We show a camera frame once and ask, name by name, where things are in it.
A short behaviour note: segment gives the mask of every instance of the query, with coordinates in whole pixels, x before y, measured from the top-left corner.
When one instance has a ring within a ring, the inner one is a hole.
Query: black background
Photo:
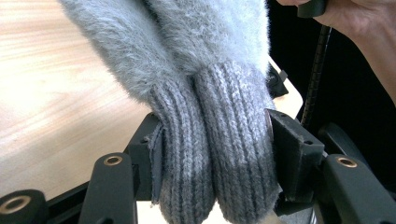
[[[271,57],[305,98],[321,25],[297,18],[297,7],[282,7],[275,0],[268,5]],[[395,105],[359,49],[335,30],[309,131],[316,134],[329,121],[352,138],[383,184],[396,183]]]

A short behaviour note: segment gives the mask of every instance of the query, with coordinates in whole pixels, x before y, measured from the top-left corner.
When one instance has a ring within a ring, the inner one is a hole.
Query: ribbed knit cuff
[[[278,186],[264,109],[274,108],[263,74],[235,62],[195,76],[214,165],[215,192],[226,219],[253,224],[274,208]]]
[[[151,95],[164,129],[163,216],[171,224],[202,223],[215,195],[201,108],[187,81],[159,84]]]

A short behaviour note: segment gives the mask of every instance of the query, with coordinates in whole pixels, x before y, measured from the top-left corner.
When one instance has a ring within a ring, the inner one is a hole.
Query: gray knit fabric
[[[61,0],[120,84],[163,123],[160,207],[169,223],[198,224],[215,201],[201,108],[140,0]]]
[[[156,85],[151,105],[163,123],[165,152],[160,204],[169,223],[202,223],[215,202],[203,116],[192,88]]]
[[[278,187],[265,108],[269,41],[262,0],[148,0],[177,67],[193,76],[220,208],[232,223],[262,220]]]
[[[275,205],[278,186],[264,109],[274,108],[260,71],[236,62],[195,76],[205,111],[220,208],[232,223],[258,223]]]

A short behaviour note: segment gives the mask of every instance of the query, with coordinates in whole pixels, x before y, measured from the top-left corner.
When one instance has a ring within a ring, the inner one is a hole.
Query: human hand
[[[309,0],[277,0],[282,6],[299,6]],[[376,31],[379,23],[395,21],[395,0],[329,0],[323,15],[314,19],[352,40]]]

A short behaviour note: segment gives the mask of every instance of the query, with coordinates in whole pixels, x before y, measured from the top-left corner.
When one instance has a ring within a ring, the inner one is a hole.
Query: brass grommet
[[[122,161],[121,156],[111,156],[105,159],[104,164],[108,166],[113,166],[119,164],[121,161]]]
[[[358,166],[358,164],[355,161],[344,158],[344,157],[337,157],[337,162],[340,163],[341,165],[349,167],[349,168],[355,168]]]
[[[29,196],[26,196],[26,195],[21,195],[21,196],[11,198],[8,201],[6,201],[5,203],[0,205],[0,214],[8,215],[8,214],[18,212],[22,208],[24,208],[31,200],[32,200],[32,198]]]

